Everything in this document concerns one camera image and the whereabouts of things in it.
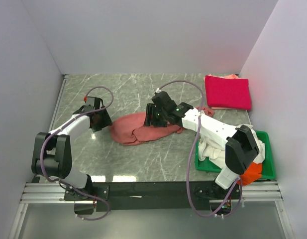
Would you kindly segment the salmon pink t shirt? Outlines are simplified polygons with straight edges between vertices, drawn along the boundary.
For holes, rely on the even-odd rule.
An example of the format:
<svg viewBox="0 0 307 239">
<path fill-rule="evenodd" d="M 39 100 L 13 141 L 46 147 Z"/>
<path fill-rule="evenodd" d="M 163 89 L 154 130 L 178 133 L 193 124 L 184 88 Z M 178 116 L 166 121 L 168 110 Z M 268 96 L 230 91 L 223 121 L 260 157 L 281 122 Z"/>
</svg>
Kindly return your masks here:
<svg viewBox="0 0 307 239">
<path fill-rule="evenodd" d="M 144 126 L 145 115 L 145 112 L 139 112 L 119 117 L 109 126 L 111 138 L 122 145 L 139 145 L 185 130 L 172 124 L 167 127 Z"/>
</svg>

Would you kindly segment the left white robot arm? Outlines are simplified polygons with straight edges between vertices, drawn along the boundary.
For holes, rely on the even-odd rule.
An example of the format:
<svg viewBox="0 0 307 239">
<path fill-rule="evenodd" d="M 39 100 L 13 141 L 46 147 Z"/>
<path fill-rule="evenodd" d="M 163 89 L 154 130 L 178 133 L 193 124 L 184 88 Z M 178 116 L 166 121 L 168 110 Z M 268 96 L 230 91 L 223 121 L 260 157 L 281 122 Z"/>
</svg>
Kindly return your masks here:
<svg viewBox="0 0 307 239">
<path fill-rule="evenodd" d="M 112 121 L 101 98 L 86 96 L 84 102 L 64 124 L 36 135 L 31 170 L 36 175 L 46 174 L 50 180 L 60 179 L 67 190 L 76 188 L 77 196 L 88 200 L 97 189 L 90 175 L 72 166 L 71 143 L 88 129 L 97 132 L 112 125 Z"/>
</svg>

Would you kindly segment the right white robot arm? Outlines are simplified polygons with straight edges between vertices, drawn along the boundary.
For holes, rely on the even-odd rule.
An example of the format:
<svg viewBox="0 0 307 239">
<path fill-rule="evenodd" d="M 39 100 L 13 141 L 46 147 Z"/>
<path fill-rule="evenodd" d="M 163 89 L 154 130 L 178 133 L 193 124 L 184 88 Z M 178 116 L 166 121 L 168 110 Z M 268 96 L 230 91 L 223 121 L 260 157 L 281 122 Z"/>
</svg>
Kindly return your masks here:
<svg viewBox="0 0 307 239">
<path fill-rule="evenodd" d="M 229 194 L 233 182 L 262 152 L 261 143 L 251 127 L 225 124 L 192 105 L 176 104 L 167 92 L 155 93 L 152 102 L 146 105 L 144 126 L 167 127 L 170 124 L 196 132 L 202 140 L 200 151 L 212 146 L 223 155 L 224 166 L 212 187 L 214 196 L 219 199 Z"/>
</svg>

